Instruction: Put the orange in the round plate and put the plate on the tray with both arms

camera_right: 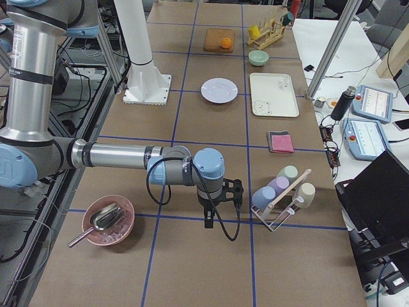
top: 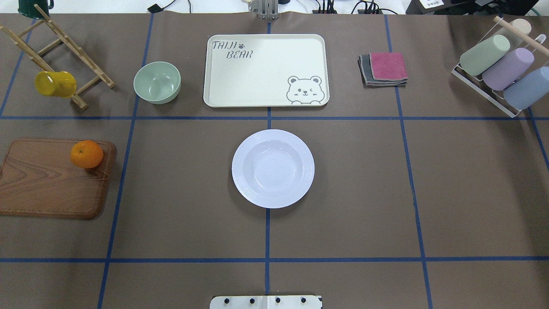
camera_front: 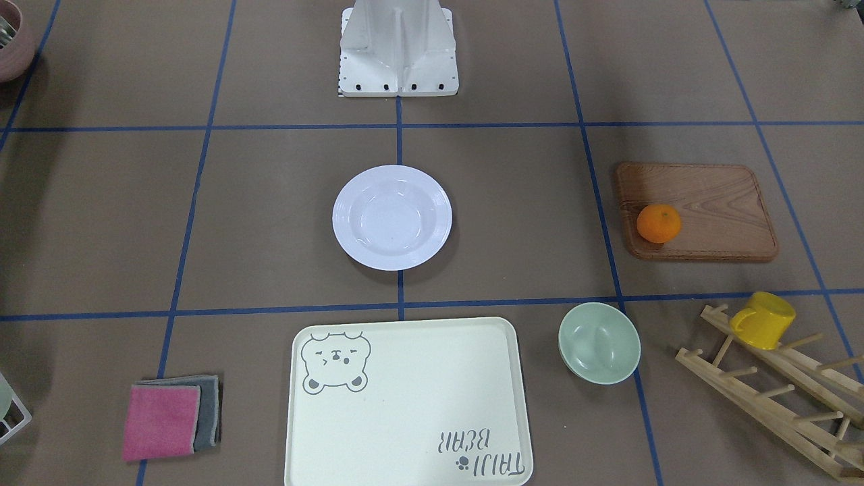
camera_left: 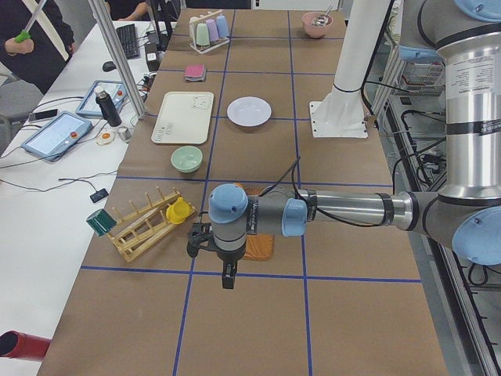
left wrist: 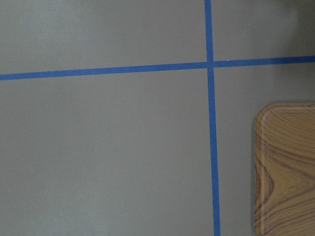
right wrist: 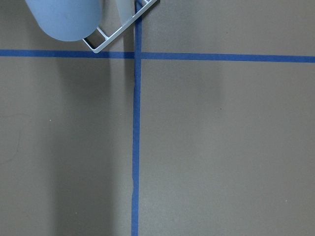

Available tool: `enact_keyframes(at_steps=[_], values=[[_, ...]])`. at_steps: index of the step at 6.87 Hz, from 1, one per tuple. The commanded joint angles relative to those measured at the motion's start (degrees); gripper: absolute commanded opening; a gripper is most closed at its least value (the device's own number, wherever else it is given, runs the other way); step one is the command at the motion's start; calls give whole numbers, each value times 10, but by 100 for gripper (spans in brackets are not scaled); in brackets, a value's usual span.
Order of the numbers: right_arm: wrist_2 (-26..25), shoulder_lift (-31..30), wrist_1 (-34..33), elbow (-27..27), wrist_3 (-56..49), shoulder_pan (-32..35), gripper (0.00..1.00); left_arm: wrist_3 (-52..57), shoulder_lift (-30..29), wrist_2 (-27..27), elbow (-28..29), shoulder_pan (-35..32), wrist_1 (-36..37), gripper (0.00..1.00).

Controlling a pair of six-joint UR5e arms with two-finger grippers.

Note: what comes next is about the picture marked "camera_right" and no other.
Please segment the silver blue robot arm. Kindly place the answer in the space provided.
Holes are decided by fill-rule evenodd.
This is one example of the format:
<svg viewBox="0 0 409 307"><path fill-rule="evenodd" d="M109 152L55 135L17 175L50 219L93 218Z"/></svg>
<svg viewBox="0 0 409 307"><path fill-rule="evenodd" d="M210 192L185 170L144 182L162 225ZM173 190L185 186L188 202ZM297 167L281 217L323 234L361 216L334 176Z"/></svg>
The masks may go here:
<svg viewBox="0 0 409 307"><path fill-rule="evenodd" d="M1 185L18 189L66 169L144 169L146 185L186 185L197 189L204 225L220 218L218 204L232 201L239 212L243 187L224 176L222 154L205 148L108 145L54 137L49 113L58 38L99 34L96 1L8 1L13 30L10 87L1 128Z"/></svg>

